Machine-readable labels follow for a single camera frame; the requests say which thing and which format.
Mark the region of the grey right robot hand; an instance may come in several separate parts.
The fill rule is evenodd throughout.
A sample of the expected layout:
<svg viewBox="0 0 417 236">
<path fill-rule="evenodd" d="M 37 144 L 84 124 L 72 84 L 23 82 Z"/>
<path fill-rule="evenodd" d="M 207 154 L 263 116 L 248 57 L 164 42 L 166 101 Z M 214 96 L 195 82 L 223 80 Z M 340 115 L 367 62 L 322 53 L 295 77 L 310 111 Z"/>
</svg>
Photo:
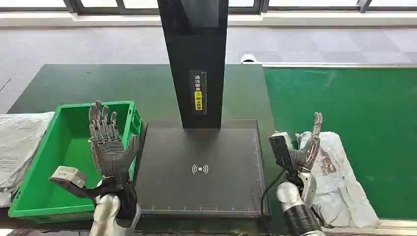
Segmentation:
<svg viewBox="0 0 417 236">
<path fill-rule="evenodd" d="M 310 138 L 307 140 L 305 146 L 299 150 L 292 149 L 290 150 L 290 157 L 294 164 L 297 167 L 299 172 L 310 172 L 317 154 L 320 149 L 320 131 L 323 123 L 323 116 L 320 112 L 314 113 L 314 126 L 311 132 Z"/>
</svg>

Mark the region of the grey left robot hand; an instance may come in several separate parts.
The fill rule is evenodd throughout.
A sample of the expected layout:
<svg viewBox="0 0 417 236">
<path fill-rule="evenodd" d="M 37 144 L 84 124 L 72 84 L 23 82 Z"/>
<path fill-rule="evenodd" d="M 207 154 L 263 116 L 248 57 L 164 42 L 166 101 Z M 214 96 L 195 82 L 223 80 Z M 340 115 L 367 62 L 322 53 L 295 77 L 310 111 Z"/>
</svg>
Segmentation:
<svg viewBox="0 0 417 236">
<path fill-rule="evenodd" d="M 97 171 L 104 177 L 113 177 L 126 184 L 131 178 L 129 168 L 137 156 L 140 136 L 131 134 L 128 146 L 124 147 L 119 136 L 117 113 L 108 114 L 109 107 L 97 100 L 89 108 L 88 144 Z"/>
</svg>

